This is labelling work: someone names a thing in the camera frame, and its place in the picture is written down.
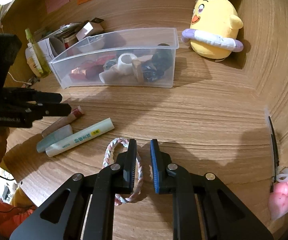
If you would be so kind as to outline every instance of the metal screw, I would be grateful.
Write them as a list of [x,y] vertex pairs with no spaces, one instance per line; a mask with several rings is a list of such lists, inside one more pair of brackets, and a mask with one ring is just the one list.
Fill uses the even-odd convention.
[[216,178],[216,176],[212,173],[207,173],[206,174],[206,179],[208,180],[214,180]]
[[177,165],[175,163],[168,164],[167,168],[169,168],[171,171],[174,171],[177,169]]
[[121,166],[119,164],[117,164],[117,163],[114,163],[114,164],[111,165],[111,169],[113,171],[118,171],[120,168],[121,168]]
[[72,176],[72,179],[73,179],[74,181],[79,181],[79,180],[81,180],[82,177],[83,177],[83,176],[82,176],[81,173],[75,173],[75,174]]

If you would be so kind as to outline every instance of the pink toy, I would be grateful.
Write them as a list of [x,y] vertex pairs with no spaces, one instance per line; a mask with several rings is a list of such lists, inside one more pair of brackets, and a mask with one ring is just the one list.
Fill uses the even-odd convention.
[[288,181],[274,185],[274,192],[269,196],[268,209],[271,220],[276,220],[288,213]]

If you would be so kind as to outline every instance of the yellow chick plush toy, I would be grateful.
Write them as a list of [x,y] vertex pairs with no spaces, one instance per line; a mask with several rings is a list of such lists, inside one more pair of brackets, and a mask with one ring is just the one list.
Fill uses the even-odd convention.
[[182,41],[190,43],[203,57],[224,59],[232,51],[242,51],[242,43],[236,40],[242,27],[242,20],[228,0],[197,0],[191,26],[182,32]]

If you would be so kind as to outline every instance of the pink sticky note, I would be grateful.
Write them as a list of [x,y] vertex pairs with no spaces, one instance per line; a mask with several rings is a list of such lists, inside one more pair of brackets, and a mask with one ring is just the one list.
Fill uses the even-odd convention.
[[69,0],[45,0],[46,10],[48,13],[51,13],[61,8],[63,5],[65,5],[68,2]]

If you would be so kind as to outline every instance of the wooden wall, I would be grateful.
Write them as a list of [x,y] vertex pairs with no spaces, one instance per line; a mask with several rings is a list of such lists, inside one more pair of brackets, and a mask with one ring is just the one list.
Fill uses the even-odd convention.
[[[235,58],[269,109],[279,140],[280,165],[288,167],[288,0],[241,0],[245,50]],[[281,218],[272,227],[288,226]]]

